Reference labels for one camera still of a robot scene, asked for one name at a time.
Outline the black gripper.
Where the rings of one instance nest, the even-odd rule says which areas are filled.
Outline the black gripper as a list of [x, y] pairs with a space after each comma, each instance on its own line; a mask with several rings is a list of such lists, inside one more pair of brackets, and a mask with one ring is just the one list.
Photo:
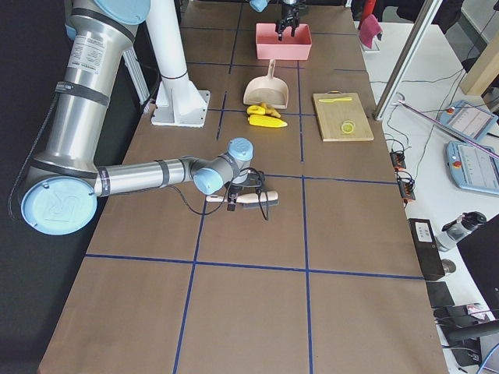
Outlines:
[[295, 37], [296, 29], [299, 27], [299, 6], [297, 3], [283, 3], [281, 5], [281, 17], [276, 22], [276, 33], [280, 41], [283, 39], [283, 31], [288, 27], [291, 28], [291, 37]]
[[236, 201], [240, 194], [240, 192], [245, 188], [245, 183], [248, 181], [250, 173], [249, 171], [243, 171], [241, 175], [239, 175], [234, 180], [230, 181], [228, 184], [228, 205], [227, 211], [235, 211]]

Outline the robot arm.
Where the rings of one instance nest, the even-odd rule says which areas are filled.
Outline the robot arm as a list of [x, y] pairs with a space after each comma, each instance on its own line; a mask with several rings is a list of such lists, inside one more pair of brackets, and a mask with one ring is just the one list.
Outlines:
[[[250, 7], [257, 11], [263, 12], [268, 5], [268, 0], [250, 0]], [[290, 28], [290, 35], [294, 37], [296, 35], [296, 30], [299, 28], [300, 24], [300, 14], [299, 14], [299, 2], [296, 0], [283, 0], [281, 2], [281, 15], [280, 18], [275, 22], [275, 32], [278, 35], [278, 39], [281, 41], [284, 37], [284, 32]]]
[[200, 128], [210, 94], [189, 79], [172, 1], [71, 1], [73, 46], [64, 79], [44, 121], [47, 145], [30, 152], [14, 188], [20, 213], [34, 230], [67, 235], [87, 225], [101, 196], [193, 182], [204, 194], [244, 183], [252, 143], [232, 139], [213, 160], [180, 157], [145, 164], [97, 167], [94, 155], [122, 57], [145, 24], [158, 63], [156, 125]]

